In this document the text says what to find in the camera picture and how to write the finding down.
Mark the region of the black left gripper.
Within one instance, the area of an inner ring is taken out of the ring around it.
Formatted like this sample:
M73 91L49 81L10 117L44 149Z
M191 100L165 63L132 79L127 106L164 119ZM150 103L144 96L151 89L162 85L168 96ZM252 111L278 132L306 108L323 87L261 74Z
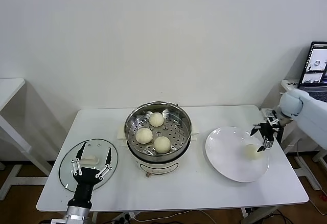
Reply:
M108 155L103 169L92 169L80 166L80 160L85 148L86 142L77 151L75 158L71 160L73 166L73 177L77 182L74 196L68 201L67 205L71 207L91 207L91 197L94 186L98 184L103 177L112 170L111 161L111 147L109 148Z

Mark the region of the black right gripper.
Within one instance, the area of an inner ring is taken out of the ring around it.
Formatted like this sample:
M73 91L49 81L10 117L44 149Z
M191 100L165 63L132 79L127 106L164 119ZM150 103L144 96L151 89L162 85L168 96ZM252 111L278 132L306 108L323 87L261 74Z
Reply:
M262 146L257 150L257 152L265 151L267 149L270 149L273 145L274 140L274 134L277 132L277 126L271 125L268 122L265 123L259 123L254 124L253 128L250 132L250 135L253 136L255 133L260 132L263 144Z

